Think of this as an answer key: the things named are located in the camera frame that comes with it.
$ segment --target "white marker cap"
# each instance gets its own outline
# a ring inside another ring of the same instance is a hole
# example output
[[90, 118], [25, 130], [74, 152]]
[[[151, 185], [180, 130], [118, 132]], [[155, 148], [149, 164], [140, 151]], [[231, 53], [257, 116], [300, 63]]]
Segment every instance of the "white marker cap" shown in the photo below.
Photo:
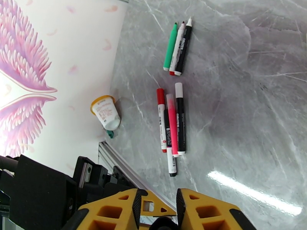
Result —
[[183, 98], [182, 83], [175, 83], [176, 98]]

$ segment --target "marker cap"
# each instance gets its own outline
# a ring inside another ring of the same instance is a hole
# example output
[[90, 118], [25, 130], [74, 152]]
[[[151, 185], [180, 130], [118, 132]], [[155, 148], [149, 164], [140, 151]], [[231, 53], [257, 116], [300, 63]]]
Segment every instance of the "marker cap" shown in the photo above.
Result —
[[176, 98], [183, 98], [182, 83], [175, 83]]
[[164, 89], [157, 89], [158, 105], [165, 105]]

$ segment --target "pink wing pattern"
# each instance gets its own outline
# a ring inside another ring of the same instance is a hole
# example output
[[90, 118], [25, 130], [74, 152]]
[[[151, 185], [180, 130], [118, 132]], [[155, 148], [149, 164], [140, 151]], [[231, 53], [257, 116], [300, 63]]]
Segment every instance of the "pink wing pattern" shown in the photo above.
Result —
[[56, 100], [43, 94], [28, 94], [10, 102], [0, 110], [0, 147], [4, 156], [20, 156], [28, 144], [46, 125], [41, 108], [45, 102]]
[[55, 97], [42, 93], [57, 90], [46, 85], [48, 53], [37, 40], [28, 17], [13, 0], [0, 0], [0, 75], [8, 77], [28, 94], [0, 108], [0, 153], [16, 157], [40, 135], [45, 120], [42, 107]]
[[0, 0], [0, 71], [20, 87], [31, 92], [47, 93], [44, 77], [50, 67], [48, 53], [37, 40], [28, 17], [13, 0]]

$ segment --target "pink marker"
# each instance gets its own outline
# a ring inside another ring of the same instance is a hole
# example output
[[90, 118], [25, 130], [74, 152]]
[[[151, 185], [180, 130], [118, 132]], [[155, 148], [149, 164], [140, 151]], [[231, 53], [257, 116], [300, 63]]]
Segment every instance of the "pink marker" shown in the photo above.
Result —
[[170, 120], [170, 136], [172, 139], [172, 152], [174, 157], [179, 157], [178, 154], [178, 139], [177, 139], [177, 118], [175, 110], [175, 102], [173, 94], [166, 95], [168, 117]]

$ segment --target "black marker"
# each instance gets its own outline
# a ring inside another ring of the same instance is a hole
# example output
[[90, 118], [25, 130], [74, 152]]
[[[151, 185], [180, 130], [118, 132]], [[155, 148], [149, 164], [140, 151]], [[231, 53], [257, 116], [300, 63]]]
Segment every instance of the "black marker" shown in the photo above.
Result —
[[171, 177], [177, 175], [176, 168], [176, 158], [172, 154], [172, 138], [170, 136], [170, 120], [168, 118], [168, 110], [164, 110], [164, 124], [166, 132], [166, 150], [167, 150], [167, 164], [168, 164], [168, 173]]
[[175, 75], [180, 76], [182, 74], [183, 71], [183, 67], [185, 64], [185, 58], [187, 56], [187, 52], [188, 52], [188, 46], [190, 43], [190, 39], [191, 39], [191, 34], [192, 34], [192, 18], [190, 17], [188, 20], [188, 23], [185, 26], [185, 35], [182, 39], [181, 42], [181, 47], [180, 47], [180, 57], [175, 69]]
[[178, 154], [185, 154], [185, 108], [183, 104], [182, 83], [175, 83], [177, 103], [177, 132], [178, 132]]

